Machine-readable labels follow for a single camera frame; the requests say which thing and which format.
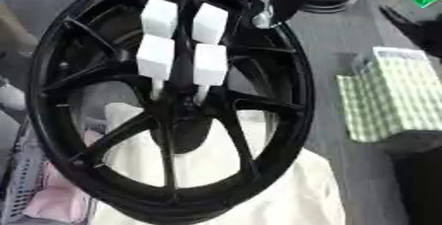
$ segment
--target green plaid paper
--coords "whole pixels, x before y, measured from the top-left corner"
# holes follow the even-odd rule
[[[442,130],[442,84],[427,59],[374,57],[337,76],[349,137],[375,142],[406,130]]]

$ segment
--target white cube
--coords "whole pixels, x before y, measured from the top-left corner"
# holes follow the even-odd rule
[[[193,60],[193,83],[221,86],[227,76],[227,49],[223,45],[199,43]]]
[[[202,4],[193,19],[193,39],[208,43],[218,44],[224,35],[229,13],[223,9],[209,4]]]
[[[165,0],[149,0],[141,13],[144,34],[171,38],[177,28],[178,5]]]
[[[174,40],[144,35],[136,54],[139,74],[157,80],[169,80],[174,55]]]

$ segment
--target white cloth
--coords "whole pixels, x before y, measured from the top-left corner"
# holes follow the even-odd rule
[[[108,105],[109,128],[122,124],[139,112],[141,109],[126,104]],[[257,156],[265,146],[265,123],[241,119],[252,152]],[[206,185],[234,174],[239,170],[238,156],[232,155],[235,152],[224,127],[215,121],[201,147],[176,158],[179,186]],[[154,186],[163,184],[160,150],[148,132],[140,133],[111,150],[108,164],[133,180]],[[91,225],[105,224],[145,223],[126,217],[100,202]],[[328,161],[304,149],[287,173],[267,190],[226,214],[201,224],[344,225],[345,214]]]

